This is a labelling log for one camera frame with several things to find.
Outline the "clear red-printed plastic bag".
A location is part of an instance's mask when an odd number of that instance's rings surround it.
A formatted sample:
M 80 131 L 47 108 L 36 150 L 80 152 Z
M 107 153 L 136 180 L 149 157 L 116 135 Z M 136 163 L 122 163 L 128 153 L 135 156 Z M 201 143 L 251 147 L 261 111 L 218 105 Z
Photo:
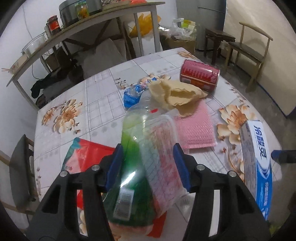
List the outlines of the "clear red-printed plastic bag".
M 180 141 L 175 120 L 166 114 L 145 120 L 135 137 L 159 217 L 185 193 L 173 156 Z

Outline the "brown cardboard box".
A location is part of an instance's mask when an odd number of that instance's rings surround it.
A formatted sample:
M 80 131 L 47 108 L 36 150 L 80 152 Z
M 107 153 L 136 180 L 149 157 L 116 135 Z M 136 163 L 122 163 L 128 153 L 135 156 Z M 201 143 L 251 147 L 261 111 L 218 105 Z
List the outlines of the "brown cardboard box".
M 178 40 L 160 35 L 160 42 L 163 50 L 184 48 L 191 54 L 195 54 L 196 40 Z

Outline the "red lid glass jar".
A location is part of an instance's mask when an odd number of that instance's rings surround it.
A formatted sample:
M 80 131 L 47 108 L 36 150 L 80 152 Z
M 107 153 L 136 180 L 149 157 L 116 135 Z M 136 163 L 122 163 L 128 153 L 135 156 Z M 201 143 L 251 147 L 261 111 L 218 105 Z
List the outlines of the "red lid glass jar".
M 57 15 L 54 15 L 47 20 L 47 25 L 50 30 L 51 35 L 56 35 L 57 33 L 61 32 L 61 28 L 58 22 Z

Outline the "orange plastic bag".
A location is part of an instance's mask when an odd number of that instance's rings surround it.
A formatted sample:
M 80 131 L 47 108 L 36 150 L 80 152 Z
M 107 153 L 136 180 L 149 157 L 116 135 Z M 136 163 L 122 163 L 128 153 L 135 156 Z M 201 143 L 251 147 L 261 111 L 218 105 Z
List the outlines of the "orange plastic bag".
M 138 23 L 140 28 L 140 34 L 142 37 L 146 36 L 147 34 L 152 31 L 152 16 L 151 14 L 144 16 L 144 14 L 141 14 L 138 17 Z M 137 37 L 137 26 L 135 25 L 130 32 L 129 36 L 131 38 Z

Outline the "crushed blue-label water bottle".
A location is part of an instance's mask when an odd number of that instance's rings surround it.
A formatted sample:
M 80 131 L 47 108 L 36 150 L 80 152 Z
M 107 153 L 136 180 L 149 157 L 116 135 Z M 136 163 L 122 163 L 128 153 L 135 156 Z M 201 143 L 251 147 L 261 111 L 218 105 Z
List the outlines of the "crushed blue-label water bottle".
M 126 89 L 123 94 L 123 105 L 126 109 L 139 103 L 141 95 L 147 90 L 147 86 L 136 84 Z

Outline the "pink bubble mailer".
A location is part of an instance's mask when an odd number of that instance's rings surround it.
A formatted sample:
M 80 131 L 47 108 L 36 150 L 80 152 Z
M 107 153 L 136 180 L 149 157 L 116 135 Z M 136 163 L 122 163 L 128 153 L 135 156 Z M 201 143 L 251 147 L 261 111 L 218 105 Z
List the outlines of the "pink bubble mailer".
M 204 100 L 197 102 L 192 115 L 177 117 L 176 123 L 185 149 L 208 148 L 216 145 L 213 124 Z

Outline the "red drink can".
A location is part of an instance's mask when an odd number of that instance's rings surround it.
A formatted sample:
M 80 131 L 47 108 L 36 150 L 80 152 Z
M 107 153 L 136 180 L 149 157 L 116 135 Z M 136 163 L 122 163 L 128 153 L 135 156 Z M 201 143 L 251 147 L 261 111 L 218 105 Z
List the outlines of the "red drink can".
M 181 66 L 180 81 L 213 92 L 216 89 L 220 70 L 202 62 L 186 59 Z

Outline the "clear bags on box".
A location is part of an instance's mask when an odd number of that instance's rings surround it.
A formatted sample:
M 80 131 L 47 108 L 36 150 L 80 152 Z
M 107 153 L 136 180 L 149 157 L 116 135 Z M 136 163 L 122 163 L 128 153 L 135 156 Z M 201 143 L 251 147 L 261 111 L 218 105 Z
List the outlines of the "clear bags on box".
M 167 38 L 181 41 L 196 40 L 196 23 L 184 18 L 173 19 L 170 27 L 159 26 L 159 33 Z

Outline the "dark wooden stool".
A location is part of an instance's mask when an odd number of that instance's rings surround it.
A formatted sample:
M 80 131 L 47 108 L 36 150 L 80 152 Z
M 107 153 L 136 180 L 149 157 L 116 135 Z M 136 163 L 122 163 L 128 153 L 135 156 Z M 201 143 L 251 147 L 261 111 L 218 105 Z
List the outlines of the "dark wooden stool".
M 205 43 L 204 43 L 204 57 L 207 55 L 207 46 L 208 40 L 213 41 L 213 54 L 211 64 L 215 65 L 216 58 L 220 57 L 221 49 L 220 44 L 222 42 L 235 42 L 235 37 L 229 35 L 228 33 L 220 30 L 213 30 L 213 29 L 205 29 Z

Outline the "beige crumpled paper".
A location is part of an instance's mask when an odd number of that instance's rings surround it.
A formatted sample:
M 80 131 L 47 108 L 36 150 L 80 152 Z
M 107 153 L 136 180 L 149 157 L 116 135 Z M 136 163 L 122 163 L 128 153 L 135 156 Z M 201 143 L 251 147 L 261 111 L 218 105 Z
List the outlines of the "beige crumpled paper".
M 180 116 L 190 116 L 195 112 L 197 102 L 207 97 L 207 93 L 194 85 L 177 80 L 160 79 L 148 84 L 152 98 L 163 109 L 176 108 Z

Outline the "wooden chair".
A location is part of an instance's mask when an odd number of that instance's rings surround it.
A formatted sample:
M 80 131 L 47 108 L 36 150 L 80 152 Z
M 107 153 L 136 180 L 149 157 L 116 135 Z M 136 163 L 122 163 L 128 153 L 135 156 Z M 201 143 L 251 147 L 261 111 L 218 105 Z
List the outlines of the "wooden chair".
M 246 91 L 250 92 L 252 85 L 254 82 L 257 81 L 257 78 L 263 68 L 263 65 L 266 61 L 266 57 L 267 57 L 267 53 L 269 50 L 269 45 L 270 42 L 273 41 L 273 37 L 271 37 L 268 33 L 266 33 L 264 30 L 262 30 L 261 28 L 245 23 L 245 22 L 239 22 L 239 24 L 242 26 L 242 30 L 241 30 L 241 35 L 240 35 L 240 41 L 239 42 L 229 42 L 228 44 L 228 52 L 227 52 L 227 56 L 226 56 L 226 60 L 225 60 L 225 64 L 224 64 L 224 71 L 227 71 L 228 68 L 228 64 L 230 63 L 230 59 L 232 57 L 233 51 L 235 50 L 237 52 L 236 58 L 235 58 L 235 62 L 234 65 L 237 65 L 238 59 L 240 57 L 240 55 L 244 55 L 245 57 L 247 57 L 248 59 L 252 60 L 256 66 L 255 66 L 255 70 L 251 76 L 251 79 L 247 85 Z M 243 38 L 244 38 L 244 32 L 245 32 L 245 28 L 250 28 L 251 30 L 259 33 L 260 35 L 263 35 L 264 37 L 267 38 L 267 44 L 265 47 L 265 52 L 264 55 L 260 54 L 259 52 L 255 51 L 254 49 L 252 49 L 251 47 L 249 47 L 248 45 L 243 43 Z

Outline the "blue white toothpaste box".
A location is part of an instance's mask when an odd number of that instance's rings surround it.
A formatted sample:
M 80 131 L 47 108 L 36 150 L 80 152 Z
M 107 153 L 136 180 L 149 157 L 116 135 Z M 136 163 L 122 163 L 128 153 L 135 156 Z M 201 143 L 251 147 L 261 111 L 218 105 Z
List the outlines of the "blue white toothpaste box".
M 239 134 L 245 185 L 267 219 L 271 207 L 273 174 L 263 124 L 258 120 L 248 120 L 241 126 Z

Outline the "green plastic bottle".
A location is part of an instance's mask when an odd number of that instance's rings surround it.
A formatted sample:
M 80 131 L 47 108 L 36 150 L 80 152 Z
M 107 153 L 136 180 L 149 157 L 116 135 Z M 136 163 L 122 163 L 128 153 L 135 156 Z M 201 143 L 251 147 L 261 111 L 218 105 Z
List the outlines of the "green plastic bottle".
M 148 235 L 153 222 L 165 211 L 160 182 L 161 159 L 166 156 L 164 110 L 149 90 L 130 107 L 123 119 L 123 161 L 104 207 L 116 235 Z

